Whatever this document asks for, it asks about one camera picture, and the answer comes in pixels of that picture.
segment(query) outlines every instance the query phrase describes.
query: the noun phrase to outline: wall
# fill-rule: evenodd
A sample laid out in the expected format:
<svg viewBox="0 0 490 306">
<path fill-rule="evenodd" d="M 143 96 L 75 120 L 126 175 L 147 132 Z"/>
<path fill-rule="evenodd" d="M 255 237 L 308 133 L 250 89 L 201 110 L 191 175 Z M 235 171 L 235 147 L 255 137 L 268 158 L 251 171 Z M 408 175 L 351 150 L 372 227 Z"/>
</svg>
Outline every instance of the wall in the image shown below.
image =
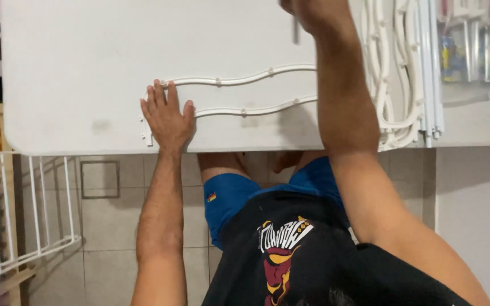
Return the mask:
<svg viewBox="0 0 490 306">
<path fill-rule="evenodd" d="M 490 147 L 437 152 L 438 232 L 490 296 Z"/>
</svg>

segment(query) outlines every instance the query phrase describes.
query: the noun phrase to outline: man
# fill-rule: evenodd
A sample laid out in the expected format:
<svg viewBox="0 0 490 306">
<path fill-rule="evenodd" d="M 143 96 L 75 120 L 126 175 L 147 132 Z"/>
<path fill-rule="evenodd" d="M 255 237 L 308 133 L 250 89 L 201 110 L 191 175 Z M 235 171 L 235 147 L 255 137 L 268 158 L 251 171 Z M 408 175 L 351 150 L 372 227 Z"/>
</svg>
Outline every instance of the man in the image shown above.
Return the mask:
<svg viewBox="0 0 490 306">
<path fill-rule="evenodd" d="M 283 0 L 317 48 L 322 152 L 289 153 L 261 190 L 239 155 L 200 154 L 205 217 L 223 250 L 204 305 L 490 305 L 462 259 L 405 209 L 379 165 L 377 116 L 346 0 Z M 194 108 L 160 82 L 141 101 L 158 164 L 137 233 L 132 305 L 186 305 L 181 151 Z M 361 244 L 347 230 L 351 224 Z"/>
</svg>

